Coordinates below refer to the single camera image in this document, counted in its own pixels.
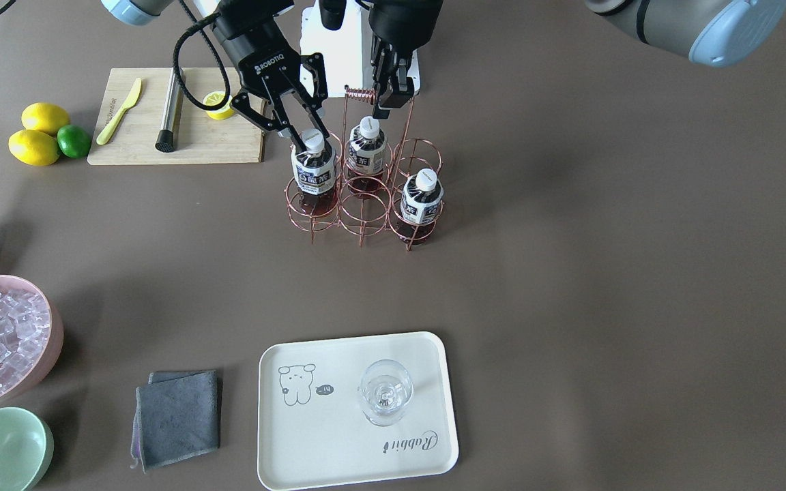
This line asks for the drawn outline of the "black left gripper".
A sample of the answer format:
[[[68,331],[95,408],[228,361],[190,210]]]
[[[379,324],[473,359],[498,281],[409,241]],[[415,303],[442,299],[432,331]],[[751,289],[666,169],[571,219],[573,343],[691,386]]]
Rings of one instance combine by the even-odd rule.
[[[373,31],[372,116],[387,120],[391,108],[402,108],[415,93],[412,77],[393,74],[400,59],[411,61],[433,36],[443,1],[373,1],[369,27]]]

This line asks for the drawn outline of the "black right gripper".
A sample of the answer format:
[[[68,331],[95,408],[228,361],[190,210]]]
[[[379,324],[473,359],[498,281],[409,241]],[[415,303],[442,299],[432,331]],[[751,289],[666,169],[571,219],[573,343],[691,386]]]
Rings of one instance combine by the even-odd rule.
[[[260,130],[282,133],[297,150],[305,151],[281,97],[293,94],[308,114],[312,130],[327,140],[330,132],[321,113],[328,86],[324,56],[297,53],[276,23],[277,16],[293,6],[293,1],[221,1],[214,10],[212,31],[240,78],[241,89],[232,96],[231,108]],[[271,106],[272,117],[253,108],[250,94]]]

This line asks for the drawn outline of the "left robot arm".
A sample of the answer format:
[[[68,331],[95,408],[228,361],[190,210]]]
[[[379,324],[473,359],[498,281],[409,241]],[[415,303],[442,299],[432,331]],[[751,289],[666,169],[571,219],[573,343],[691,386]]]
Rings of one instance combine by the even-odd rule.
[[[411,58],[433,36],[440,1],[362,1],[373,34],[373,116],[389,117],[415,95]],[[786,1],[587,1],[587,9],[646,46],[727,68],[758,49],[774,31]]]

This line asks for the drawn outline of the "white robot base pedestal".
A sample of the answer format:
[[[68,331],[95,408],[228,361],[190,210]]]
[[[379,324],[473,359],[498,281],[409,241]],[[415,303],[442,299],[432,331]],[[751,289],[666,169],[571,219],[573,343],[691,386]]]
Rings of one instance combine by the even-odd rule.
[[[302,14],[302,54],[321,53],[331,97],[343,97],[345,87],[373,88],[373,31],[369,7],[373,1],[315,1]],[[421,82],[417,50],[411,61],[400,59],[393,74],[414,80],[415,94]]]

